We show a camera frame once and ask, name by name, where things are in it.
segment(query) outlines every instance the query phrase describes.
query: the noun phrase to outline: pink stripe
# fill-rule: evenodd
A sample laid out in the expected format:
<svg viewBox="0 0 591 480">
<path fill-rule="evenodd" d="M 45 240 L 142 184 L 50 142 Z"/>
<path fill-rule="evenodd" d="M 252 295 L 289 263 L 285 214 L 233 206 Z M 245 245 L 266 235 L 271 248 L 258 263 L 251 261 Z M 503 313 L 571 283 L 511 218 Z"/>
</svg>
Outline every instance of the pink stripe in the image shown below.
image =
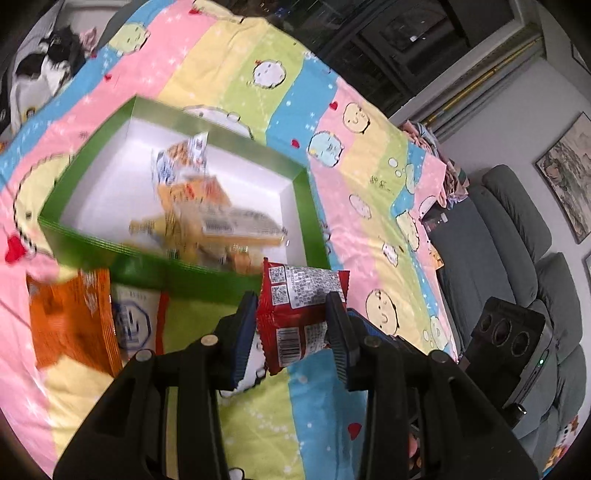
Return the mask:
<svg viewBox="0 0 591 480">
<path fill-rule="evenodd" d="M 45 269 L 40 268 L 43 262 Z M 30 268 L 57 274 L 55 261 L 44 255 L 14 266 L 0 264 L 4 292 L 0 300 L 0 406 L 23 446 L 43 471 L 51 475 L 57 456 L 47 417 L 49 402 L 41 389 L 43 379 L 35 368 L 25 282 Z"/>
<path fill-rule="evenodd" d="M 1 252 L 7 251 L 7 236 L 15 233 L 12 194 L 23 176 L 40 160 L 54 154 L 77 151 L 119 106 L 134 95 L 156 97 L 187 53 L 216 20 L 207 15 L 189 15 L 190 1 L 177 1 L 148 26 L 150 38 L 143 48 L 122 58 L 92 92 L 64 117 L 53 122 L 37 145 L 21 159 L 7 187 L 0 193 Z M 36 255 L 15 265 L 0 261 L 0 407 L 19 440 L 33 459 L 51 476 L 57 462 L 48 423 L 48 399 L 35 368 L 31 345 L 26 273 L 55 278 L 55 260 Z"/>
<path fill-rule="evenodd" d="M 330 241 L 345 270 L 354 273 L 349 280 L 347 305 L 365 314 L 367 293 L 381 288 L 375 260 L 367 244 L 367 234 L 359 216 L 349 202 L 349 186 L 334 168 L 310 161 L 310 170 L 330 228 Z"/>
<path fill-rule="evenodd" d="M 457 357 L 457 348 L 455 343 L 453 342 L 452 329 L 449 323 L 450 319 L 447 318 L 447 314 L 445 312 L 445 309 L 443 308 L 441 289 L 439 287 L 439 282 L 437 281 L 437 274 L 429 250 L 430 241 L 427 236 L 427 231 L 425 230 L 425 227 L 420 221 L 418 221 L 420 216 L 419 211 L 427 209 L 427 205 L 424 205 L 423 208 L 421 208 L 422 202 L 426 201 L 433 204 L 436 201 L 436 197 L 437 195 L 439 195 L 441 191 L 442 178 L 445 176 L 445 171 L 445 164 L 441 162 L 437 157 L 431 154 L 425 155 L 425 160 L 423 162 L 423 174 L 421 175 L 421 178 L 419 179 L 418 183 L 415 185 L 415 202 L 413 205 L 413 209 L 410 211 L 410 214 L 417 221 L 417 231 L 419 236 L 419 247 L 416 253 L 417 260 L 419 264 L 423 267 L 425 277 L 427 277 L 427 281 L 429 282 L 431 290 L 435 295 L 437 304 L 439 305 L 438 316 L 439 320 L 441 321 L 441 326 L 445 330 L 446 336 L 449 339 L 452 339 L 453 351 Z"/>
<path fill-rule="evenodd" d="M 322 115 L 316 127 L 316 132 L 327 131 L 336 136 L 340 140 L 341 145 L 344 149 L 340 154 L 341 159 L 346 156 L 349 148 L 355 142 L 355 135 L 351 130 L 347 129 L 343 123 L 343 114 L 345 113 L 345 107 L 356 99 L 351 95 L 355 93 L 349 85 L 345 83 L 340 77 L 336 81 L 337 90 L 335 97 L 330 105 L 327 105 L 326 112 Z"/>
<path fill-rule="evenodd" d="M 355 134 L 343 123 L 345 107 L 351 102 L 362 105 L 363 99 L 340 77 L 335 97 L 320 118 L 317 132 L 328 131 L 335 135 L 344 146 L 340 154 L 342 160 L 355 142 Z M 375 258 L 368 246 L 367 233 L 363 223 L 368 220 L 361 217 L 351 206 L 349 195 L 352 193 L 339 165 L 328 168 L 309 156 L 310 170 L 318 189 L 318 195 L 330 229 L 330 241 L 343 268 L 354 272 L 349 280 L 347 305 L 365 314 L 367 293 L 381 288 L 382 283 L 375 268 Z"/>
</svg>

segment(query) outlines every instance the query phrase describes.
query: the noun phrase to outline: black speaker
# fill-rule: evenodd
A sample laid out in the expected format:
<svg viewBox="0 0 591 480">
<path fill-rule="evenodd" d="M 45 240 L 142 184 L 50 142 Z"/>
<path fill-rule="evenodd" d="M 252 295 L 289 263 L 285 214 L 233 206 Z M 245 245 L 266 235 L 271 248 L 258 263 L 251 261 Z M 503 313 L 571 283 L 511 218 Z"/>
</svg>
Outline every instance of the black speaker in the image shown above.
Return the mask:
<svg viewBox="0 0 591 480">
<path fill-rule="evenodd" d="M 460 362 L 490 402 L 517 424 L 520 406 L 549 354 L 552 330 L 541 313 L 504 300 L 487 300 Z"/>
</svg>

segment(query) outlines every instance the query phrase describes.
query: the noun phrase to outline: green box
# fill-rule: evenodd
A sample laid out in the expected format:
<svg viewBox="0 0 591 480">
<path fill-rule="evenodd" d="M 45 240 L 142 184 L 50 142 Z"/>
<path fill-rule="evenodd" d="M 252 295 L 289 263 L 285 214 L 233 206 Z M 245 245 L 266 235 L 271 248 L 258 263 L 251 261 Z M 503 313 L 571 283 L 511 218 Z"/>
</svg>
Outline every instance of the green box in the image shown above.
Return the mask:
<svg viewBox="0 0 591 480">
<path fill-rule="evenodd" d="M 235 304 L 244 291 L 258 291 L 260 275 L 209 270 L 118 241 L 125 235 L 124 223 L 130 220 L 128 210 L 138 210 L 132 219 L 163 213 L 154 212 L 147 197 L 146 175 L 152 169 L 149 149 L 162 150 L 204 131 L 209 133 L 207 167 L 218 176 L 232 202 L 258 210 L 257 206 L 274 209 L 284 225 L 290 224 L 290 245 L 284 251 L 272 251 L 281 258 L 269 255 L 269 259 L 330 268 L 303 166 L 235 131 L 138 96 L 89 138 L 47 198 L 39 224 L 56 259 L 84 270 L 109 268 L 116 283 L 214 303 Z M 235 203 L 233 195 L 242 204 Z M 152 211 L 143 213 L 143 208 Z M 97 229 L 106 234 L 93 234 Z"/>
</svg>

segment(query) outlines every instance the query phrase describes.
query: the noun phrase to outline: gray sofa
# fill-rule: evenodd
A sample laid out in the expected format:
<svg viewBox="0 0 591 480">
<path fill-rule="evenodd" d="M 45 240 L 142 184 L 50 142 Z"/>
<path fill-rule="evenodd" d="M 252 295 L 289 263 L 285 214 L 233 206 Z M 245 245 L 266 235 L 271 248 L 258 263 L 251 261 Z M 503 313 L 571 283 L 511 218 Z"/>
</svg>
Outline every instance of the gray sofa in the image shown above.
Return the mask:
<svg viewBox="0 0 591 480">
<path fill-rule="evenodd" d="M 460 351 L 491 296 L 542 313 L 552 328 L 550 356 L 523 402 L 527 415 L 514 429 L 541 472 L 584 400 L 579 298 L 564 255 L 546 255 L 550 230 L 509 167 L 491 169 L 469 194 L 430 234 L 445 263 L 439 282 Z"/>
</svg>

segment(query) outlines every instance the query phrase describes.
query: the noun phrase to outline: bed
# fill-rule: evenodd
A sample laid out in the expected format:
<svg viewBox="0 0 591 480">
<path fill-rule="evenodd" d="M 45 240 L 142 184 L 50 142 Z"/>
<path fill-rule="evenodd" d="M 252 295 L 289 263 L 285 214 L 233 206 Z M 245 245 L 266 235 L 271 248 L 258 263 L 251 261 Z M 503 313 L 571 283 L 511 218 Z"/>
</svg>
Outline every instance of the bed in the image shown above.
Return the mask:
<svg viewBox="0 0 591 480">
<path fill-rule="evenodd" d="M 200 112 L 306 166 L 330 265 L 351 271 L 348 306 L 424 352 L 439 348 L 457 358 L 420 222 L 446 166 L 265 20 L 205 0 L 150 0 L 0 156 L 0 408 L 47 475 L 111 378 L 68 358 L 35 367 L 26 275 L 56 280 L 72 271 L 56 263 L 36 221 L 47 187 L 23 183 L 38 177 L 30 173 L 46 159 L 75 154 L 134 95 Z M 14 215 L 23 207 L 15 204 L 20 190 L 30 192 L 18 200 L 30 207 L 27 222 Z M 378 312 L 382 301 L 390 318 Z M 165 352 L 185 347 L 227 313 L 172 299 Z M 248 478 L 353 479 L 365 401 L 364 393 L 345 391 L 330 351 L 314 354 L 219 399 L 228 464 Z M 173 446 L 174 432 L 170 438 Z M 175 476 L 174 461 L 167 470 Z"/>
</svg>

